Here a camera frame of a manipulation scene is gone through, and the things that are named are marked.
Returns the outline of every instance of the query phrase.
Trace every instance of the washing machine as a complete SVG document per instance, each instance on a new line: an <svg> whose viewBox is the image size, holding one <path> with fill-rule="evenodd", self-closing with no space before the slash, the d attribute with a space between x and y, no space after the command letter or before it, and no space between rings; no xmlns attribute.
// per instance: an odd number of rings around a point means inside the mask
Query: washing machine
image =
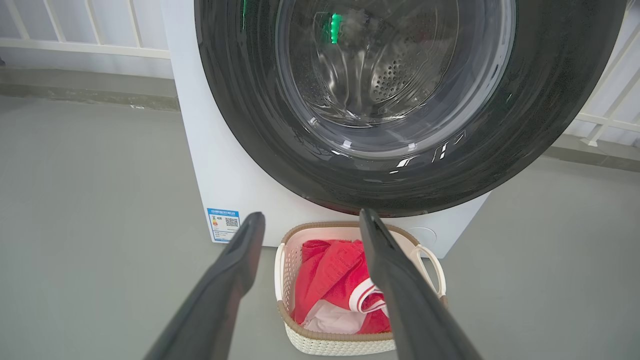
<svg viewBox="0 0 640 360"><path fill-rule="evenodd" d="M264 245L277 246L296 225L372 208L444 257L489 192L576 116L624 8L164 0L212 241L229 241L253 211L266 216Z"/></svg>

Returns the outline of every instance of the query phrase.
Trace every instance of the red towel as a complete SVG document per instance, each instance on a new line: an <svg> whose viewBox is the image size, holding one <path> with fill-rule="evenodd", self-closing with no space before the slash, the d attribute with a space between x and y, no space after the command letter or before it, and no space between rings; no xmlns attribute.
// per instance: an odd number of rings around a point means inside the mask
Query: red towel
<svg viewBox="0 0 640 360"><path fill-rule="evenodd" d="M342 309L366 314L358 334L391 330L384 296L369 278L360 240L310 240L303 244L291 316L303 324L321 299Z"/></svg>

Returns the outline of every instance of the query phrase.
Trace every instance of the concrete floor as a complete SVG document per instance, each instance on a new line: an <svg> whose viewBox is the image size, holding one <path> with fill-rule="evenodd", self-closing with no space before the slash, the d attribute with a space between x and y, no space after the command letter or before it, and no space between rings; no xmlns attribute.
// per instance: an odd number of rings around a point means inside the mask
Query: concrete floor
<svg viewBox="0 0 640 360"><path fill-rule="evenodd" d="M141 359L212 244L179 113L0 98L0 359ZM640 174L539 159L443 260L486 359L639 359ZM289 343L262 251L230 359ZM366 357L395 359L395 352Z"/></svg>

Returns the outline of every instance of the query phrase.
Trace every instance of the white railing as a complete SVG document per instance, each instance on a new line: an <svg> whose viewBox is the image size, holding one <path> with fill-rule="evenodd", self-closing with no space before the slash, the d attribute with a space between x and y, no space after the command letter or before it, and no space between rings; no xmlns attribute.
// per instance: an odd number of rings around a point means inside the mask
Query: white railing
<svg viewBox="0 0 640 360"><path fill-rule="evenodd" d="M4 0L6 7L11 15L15 27L18 29L20 38L7 38L0 37L0 47L19 47L23 49L43 49L54 51L71 51L76 53L97 53L97 54L112 54L112 55L126 55L126 56L139 56L143 58L159 58L170 59L169 50L153 49L145 47L142 38L140 36L140 28L138 26L138 18L136 16L136 8L133 0L127 0L127 6L129 8L129 18L127 19L131 24L131 30L136 42L136 47L132 46L120 46L120 45L108 45L104 43L100 27L96 21L95 10L93 9L92 0L84 0L86 14L89 18L89 22L93 29L93 35L95 37L95 43L88 42L69 42L65 37L64 31L58 20L58 14L51 0L42 0L44 6L49 14L49 21L53 26L53 30L56 34L58 41L47 40L34 40L29 36L29 32L20 17L20 13L15 5L14 0Z"/></svg>
<svg viewBox="0 0 640 360"><path fill-rule="evenodd" d="M628 19L629 11L631 11L635 0L631 0L628 3L627 11L625 12L625 21ZM622 130L634 131L636 133L640 133L640 99L637 100L635 105L635 110L637 111L637 115L633 119L627 119L624 121L620 117L621 105L628 100L629 94L634 92L634 89L638 86L640 80L640 64L636 65L636 72L628 77L627 84L622 88L618 96L613 100L611 105L604 111L604 114L601 116L586 113L586 109L589 108L591 104L594 103L594 99L597 101L604 95L605 92L609 91L608 88L605 91L601 92L602 87L605 83L612 79L612 76L615 75L617 70L620 67L620 63L622 59L627 59L630 55L630 50L637 50L635 45L640 45L638 43L640 38L640 22L637 23L635 28L632 30L630 36L626 39L624 44L622 44L620 50L616 53L615 56L612 56L609 59L609 62L598 81L595 89L591 93L591 96L587 100L587 103L582 108L582 111L576 116L576 120L586 121L595 124L594 128L591 132L581 140L590 145L590 146L598 146L598 139L604 134L605 130L609 127L615 127ZM616 76L617 81L620 81L620 76Z"/></svg>

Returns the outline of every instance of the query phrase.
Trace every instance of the door glass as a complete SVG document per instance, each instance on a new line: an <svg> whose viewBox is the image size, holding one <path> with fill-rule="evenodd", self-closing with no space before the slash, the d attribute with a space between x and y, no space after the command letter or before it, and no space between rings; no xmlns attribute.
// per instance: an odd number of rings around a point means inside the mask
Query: door glass
<svg viewBox="0 0 640 360"><path fill-rule="evenodd" d="M508 60L513 0L284 0L280 77L337 151L405 156L461 131Z"/></svg>

